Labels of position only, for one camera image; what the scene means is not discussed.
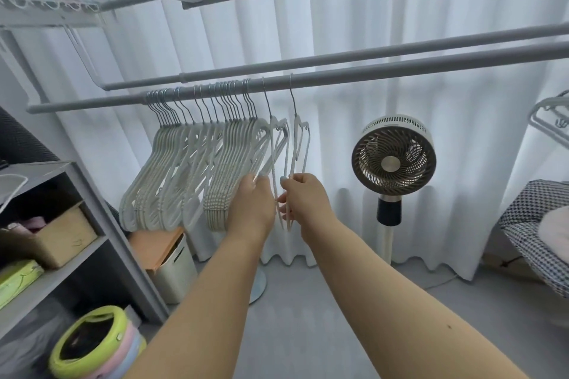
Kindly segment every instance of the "gray shelving unit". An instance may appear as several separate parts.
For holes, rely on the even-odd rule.
[[[167,305],[163,302],[146,272],[138,265],[128,240],[109,208],[78,164],[65,161],[20,163],[3,169],[0,174],[19,174],[28,178],[28,182],[18,191],[17,196],[50,180],[58,185],[61,184],[64,189],[72,190],[76,196],[84,201],[82,210],[98,235],[94,242],[66,265],[59,270],[46,271],[39,279],[0,309],[0,339],[99,250],[103,253],[103,263],[100,264],[101,270],[107,272],[107,275],[110,273],[113,279],[119,281],[127,289],[130,298],[138,306],[139,311],[143,313],[146,322],[160,325],[168,318],[170,311]],[[12,180],[8,177],[0,177],[0,204],[5,201],[13,187],[18,184],[19,181],[16,178]]]

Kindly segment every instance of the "curtain fold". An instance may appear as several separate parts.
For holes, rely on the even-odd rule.
[[[163,0],[105,13],[104,30],[81,30],[79,36],[104,82],[128,81],[559,23],[569,20],[567,2],[236,0],[183,10],[181,3]],[[14,35],[52,102],[143,90],[104,92],[96,87],[64,31],[17,30]],[[476,50],[480,49],[342,67]],[[420,119],[432,133],[437,170],[426,187],[403,198],[403,222],[395,230],[393,260],[418,256],[430,269],[445,263],[471,279],[490,229],[523,185],[537,176],[567,179],[569,175],[560,164],[566,161],[567,151],[528,128],[526,119],[538,99],[569,88],[568,67],[566,60],[558,60],[295,90],[298,112],[311,126],[307,171],[322,180],[338,217],[376,248],[381,245],[375,222],[377,197],[353,175],[352,147],[364,126],[386,113]],[[253,99],[260,116],[268,117],[264,96]],[[288,91],[271,92],[268,100],[276,117],[294,119]],[[208,117],[204,105],[213,115],[211,102],[186,104],[197,121],[200,110]],[[59,117],[103,197],[118,206],[150,154],[158,129],[155,115],[136,105],[60,113]],[[283,162],[277,171],[279,176]],[[193,236],[207,238],[204,245],[209,247],[200,258],[211,254],[221,237],[205,231]],[[315,264],[298,225],[291,233],[275,225],[262,260],[275,254],[288,264],[299,254],[306,256],[309,265]]]

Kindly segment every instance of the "hand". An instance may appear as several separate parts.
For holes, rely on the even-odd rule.
[[[322,183],[312,174],[294,174],[293,178],[281,178],[281,186],[286,190],[278,198],[279,207],[285,213],[289,206],[288,217],[301,224],[302,230],[316,230],[329,221],[336,220],[330,206],[330,200]]]
[[[227,232],[237,233],[262,243],[275,223],[275,198],[268,177],[244,176],[231,200],[227,217]]]

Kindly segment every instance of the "forearm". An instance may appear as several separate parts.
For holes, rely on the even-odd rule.
[[[230,379],[261,249],[228,232],[126,379]]]
[[[338,221],[307,230],[304,238],[382,378],[526,378],[486,338]]]

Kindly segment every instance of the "drying rack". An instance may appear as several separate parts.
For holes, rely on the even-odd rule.
[[[188,83],[194,81],[215,80],[251,74],[263,74],[274,71],[287,71],[296,68],[334,65],[361,60],[380,59],[386,57],[421,54],[424,52],[437,52],[449,49],[462,49],[466,47],[502,44],[513,41],[523,41],[536,38],[552,38],[569,34],[569,23],[544,25],[530,28],[503,30],[492,33],[474,34],[469,36],[436,39],[411,44],[379,47],[352,52],[339,52],[328,55],[318,55],[298,59],[279,60],[276,62],[258,63],[254,65],[237,66],[195,73],[180,73],[171,76],[162,76],[137,81],[123,81],[120,83],[103,84],[90,62],[80,39],[73,29],[81,27],[105,27],[101,14],[110,10],[120,9],[145,3],[152,0],[114,0],[102,4],[81,2],[76,0],[27,0],[26,4],[17,0],[7,0],[0,4],[0,27],[4,29],[19,27],[64,27],[83,61],[91,78],[100,88],[110,91],[132,87],[151,87],[161,84]],[[184,9],[214,4],[227,0],[179,0]],[[0,37],[0,48],[9,49]],[[14,59],[10,51],[0,54],[4,59],[10,59],[9,66],[14,70]],[[430,58],[418,58],[400,62],[378,63],[376,65],[337,68],[327,71],[311,73],[274,76],[265,78],[263,88],[261,79],[251,79],[247,90],[236,87],[235,93],[257,93],[281,89],[325,86],[329,84],[352,83],[376,79],[395,78],[411,75],[423,75],[475,69],[482,67],[513,65],[517,63],[530,63],[545,60],[555,60],[569,57],[569,42],[542,42],[538,44],[516,46],[497,50],[466,52],[462,54],[444,55]],[[118,105],[146,104],[150,91],[138,94],[109,96],[97,99],[78,100],[74,102],[45,102],[29,105],[30,113],[59,112],[68,110],[84,110],[89,108],[115,107]],[[196,97],[221,96],[219,83],[202,84],[197,88],[178,87],[169,88],[163,93],[165,102],[173,100],[187,100]]]

